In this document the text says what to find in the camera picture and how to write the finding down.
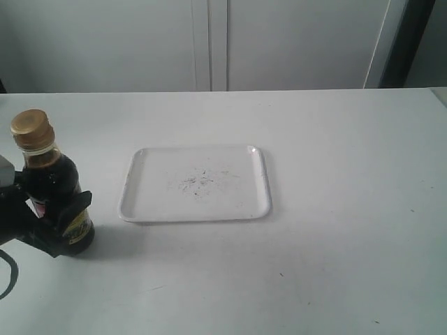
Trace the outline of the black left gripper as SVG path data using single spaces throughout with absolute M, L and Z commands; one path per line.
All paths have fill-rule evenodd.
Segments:
M 37 216 L 27 204 L 24 178 L 16 171 L 11 185 L 1 187 L 1 243 L 17 239 L 55 258 L 64 254 L 64 237 L 85 237 L 92 228 L 87 208 L 91 191 L 74 195 L 61 209 L 51 205 Z

